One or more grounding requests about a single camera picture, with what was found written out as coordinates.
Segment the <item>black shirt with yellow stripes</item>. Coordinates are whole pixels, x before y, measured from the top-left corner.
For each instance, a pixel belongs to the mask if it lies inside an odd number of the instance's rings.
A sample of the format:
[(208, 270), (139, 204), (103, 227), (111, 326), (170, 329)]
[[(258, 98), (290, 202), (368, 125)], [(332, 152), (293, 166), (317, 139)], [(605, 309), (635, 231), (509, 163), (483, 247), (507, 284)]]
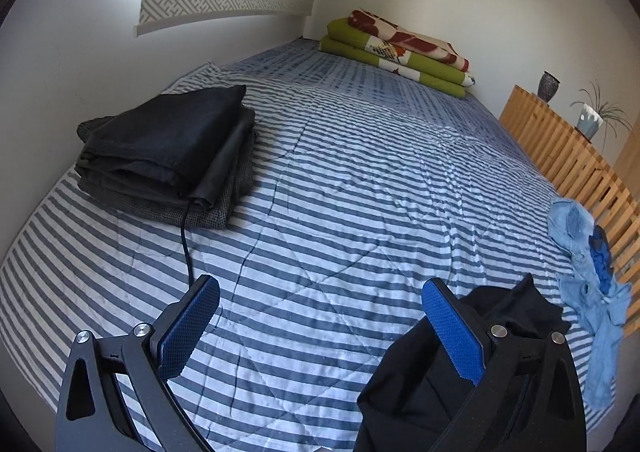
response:
[[(514, 335), (566, 335), (570, 324), (561, 307), (548, 302), (526, 276), (514, 287), (479, 286), (458, 298), (488, 325), (502, 324)], [(423, 318), (384, 354), (357, 403), (362, 415), (358, 451), (434, 451), (474, 386), (460, 377)]]

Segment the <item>light blue garment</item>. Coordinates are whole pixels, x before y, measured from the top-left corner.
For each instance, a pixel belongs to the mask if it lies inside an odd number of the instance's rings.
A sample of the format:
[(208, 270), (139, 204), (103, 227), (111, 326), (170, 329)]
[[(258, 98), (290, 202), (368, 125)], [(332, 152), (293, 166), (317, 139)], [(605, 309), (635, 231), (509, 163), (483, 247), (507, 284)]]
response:
[(589, 237), (596, 222), (582, 204), (568, 198), (554, 201), (548, 213), (548, 233), (556, 246), (570, 256), (572, 272), (558, 277), (562, 301), (576, 312), (579, 325), (593, 337), (584, 400), (593, 410), (608, 408), (624, 336), (631, 286), (615, 276), (607, 295), (590, 255)]

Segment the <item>dark blue cloth item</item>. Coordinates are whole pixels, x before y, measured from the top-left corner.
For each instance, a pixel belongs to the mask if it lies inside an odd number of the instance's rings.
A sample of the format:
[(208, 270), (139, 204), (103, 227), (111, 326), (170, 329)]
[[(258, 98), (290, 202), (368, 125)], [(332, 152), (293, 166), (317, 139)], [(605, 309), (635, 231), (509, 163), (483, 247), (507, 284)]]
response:
[(607, 295), (614, 278), (612, 254), (605, 230), (598, 224), (594, 226), (592, 235), (589, 237), (589, 249), (599, 280), (599, 290)]

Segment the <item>blue white striped bed quilt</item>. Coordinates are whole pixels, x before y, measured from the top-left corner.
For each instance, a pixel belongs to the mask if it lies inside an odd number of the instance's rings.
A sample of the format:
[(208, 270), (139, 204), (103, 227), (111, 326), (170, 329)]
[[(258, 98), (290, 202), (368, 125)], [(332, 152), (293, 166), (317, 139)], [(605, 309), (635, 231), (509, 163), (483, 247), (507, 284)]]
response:
[(118, 336), (214, 276), (221, 305), (171, 388), (219, 451), (348, 451), (357, 397), (420, 319), (425, 280), (454, 294), (532, 276), (549, 302), (570, 260), (549, 238), (556, 193), (491, 112), (298, 40), (171, 92), (243, 85), (254, 186), (224, 230), (100, 206), (71, 167), (1, 267), (1, 340), (17, 406), (54, 414), (77, 332)]

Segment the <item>stack of folded dark clothes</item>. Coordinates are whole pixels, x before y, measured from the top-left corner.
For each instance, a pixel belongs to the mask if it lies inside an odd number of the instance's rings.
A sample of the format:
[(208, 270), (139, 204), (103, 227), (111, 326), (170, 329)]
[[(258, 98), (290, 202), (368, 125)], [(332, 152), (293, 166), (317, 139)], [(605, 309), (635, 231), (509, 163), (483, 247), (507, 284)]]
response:
[(253, 186), (255, 112), (246, 88), (159, 96), (77, 127), (78, 186), (125, 214), (183, 228), (223, 229)]

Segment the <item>potted spider plant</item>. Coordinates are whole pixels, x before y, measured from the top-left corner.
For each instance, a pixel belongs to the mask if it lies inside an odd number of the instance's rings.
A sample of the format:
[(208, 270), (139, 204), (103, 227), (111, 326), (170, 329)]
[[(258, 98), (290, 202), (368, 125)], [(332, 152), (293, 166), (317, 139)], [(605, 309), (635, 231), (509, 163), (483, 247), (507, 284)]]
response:
[(575, 100), (570, 107), (579, 108), (576, 128), (584, 138), (591, 141), (601, 128), (604, 128), (603, 143), (606, 143), (609, 131), (612, 131), (614, 137), (618, 136), (620, 129), (632, 133), (632, 125), (626, 112), (617, 102), (602, 98), (601, 86), (597, 80), (592, 80), (587, 88), (580, 88), (579, 91), (586, 96), (585, 100)]

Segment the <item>folded green red blankets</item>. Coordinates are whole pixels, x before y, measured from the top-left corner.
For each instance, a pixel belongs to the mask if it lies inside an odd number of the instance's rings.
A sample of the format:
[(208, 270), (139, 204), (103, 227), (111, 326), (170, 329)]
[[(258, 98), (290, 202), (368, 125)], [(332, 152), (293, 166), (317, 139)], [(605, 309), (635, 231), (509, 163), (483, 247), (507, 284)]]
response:
[(410, 32), (363, 9), (329, 22), (319, 48), (456, 98), (475, 85), (469, 60), (449, 42)]

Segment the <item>wooden slatted bed rail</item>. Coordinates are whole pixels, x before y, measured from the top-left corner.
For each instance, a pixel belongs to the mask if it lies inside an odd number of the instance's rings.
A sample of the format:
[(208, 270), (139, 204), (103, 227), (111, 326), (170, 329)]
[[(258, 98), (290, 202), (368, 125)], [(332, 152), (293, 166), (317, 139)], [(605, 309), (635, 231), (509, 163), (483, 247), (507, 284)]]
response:
[(639, 331), (639, 204), (584, 136), (536, 94), (514, 86), (499, 122), (563, 198), (605, 230), (618, 282), (631, 286), (624, 334)]

